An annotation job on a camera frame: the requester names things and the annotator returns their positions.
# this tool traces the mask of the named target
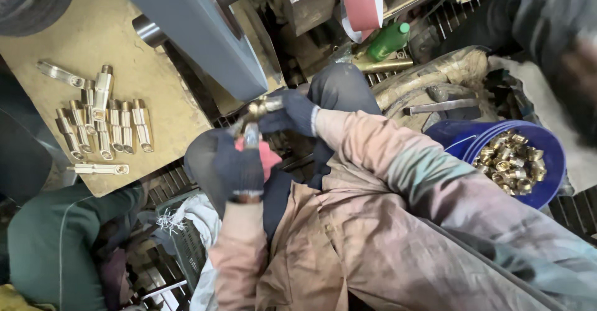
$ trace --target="pink sleeve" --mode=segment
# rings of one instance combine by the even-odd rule
[[[218,270],[215,293],[219,309],[254,308],[257,282],[267,261],[263,202],[228,202],[218,240],[208,252]]]

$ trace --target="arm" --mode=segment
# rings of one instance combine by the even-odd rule
[[[369,170],[401,194],[412,214],[513,273],[532,272],[521,278],[541,290],[590,295],[596,288],[595,249],[428,136],[382,116],[325,109],[317,114],[316,130],[341,160]]]
[[[263,202],[228,202],[218,241],[209,254],[218,269],[215,293],[220,310],[254,309],[257,282],[267,262]]]

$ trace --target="knee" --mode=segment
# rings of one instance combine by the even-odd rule
[[[316,93],[336,94],[350,86],[358,86],[356,81],[363,80],[363,74],[352,63],[333,63],[326,66],[313,77],[312,88]]]
[[[224,129],[211,129],[200,134],[187,148],[183,168],[192,180],[197,181],[198,170],[211,168],[211,157],[215,154],[218,145],[218,139],[213,133],[219,130]]]

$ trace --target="green bottle cap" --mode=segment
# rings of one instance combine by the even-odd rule
[[[410,25],[408,25],[408,23],[402,23],[398,30],[401,34],[406,34],[410,30]]]

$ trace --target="hand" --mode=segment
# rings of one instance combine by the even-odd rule
[[[319,107],[306,96],[288,89],[274,92],[271,96],[281,96],[283,109],[265,114],[259,120],[261,132],[275,132],[290,129],[307,137],[315,137],[315,116]]]
[[[217,134],[218,146],[213,161],[215,171],[237,196],[259,197],[263,194],[263,165],[259,149],[238,151],[226,131]]]

